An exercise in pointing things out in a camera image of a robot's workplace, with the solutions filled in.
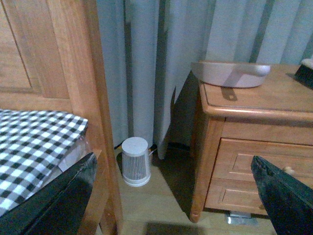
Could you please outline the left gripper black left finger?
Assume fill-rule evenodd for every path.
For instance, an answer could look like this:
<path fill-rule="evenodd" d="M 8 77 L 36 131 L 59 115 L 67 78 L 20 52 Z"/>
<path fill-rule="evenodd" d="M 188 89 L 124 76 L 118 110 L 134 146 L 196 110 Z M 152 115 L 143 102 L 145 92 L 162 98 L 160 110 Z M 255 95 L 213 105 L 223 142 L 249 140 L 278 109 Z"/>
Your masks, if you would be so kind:
<path fill-rule="evenodd" d="M 26 201 L 0 218 L 2 235 L 75 235 L 97 171 L 89 153 Z"/>

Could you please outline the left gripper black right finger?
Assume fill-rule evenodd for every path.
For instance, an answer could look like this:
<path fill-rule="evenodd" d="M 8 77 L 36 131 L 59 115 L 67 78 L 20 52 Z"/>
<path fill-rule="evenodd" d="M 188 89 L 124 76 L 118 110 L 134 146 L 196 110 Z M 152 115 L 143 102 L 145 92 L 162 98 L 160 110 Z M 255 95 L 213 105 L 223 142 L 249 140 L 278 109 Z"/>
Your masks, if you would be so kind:
<path fill-rule="evenodd" d="M 258 194 L 278 235 L 313 233 L 313 189 L 260 156 L 251 171 Z"/>

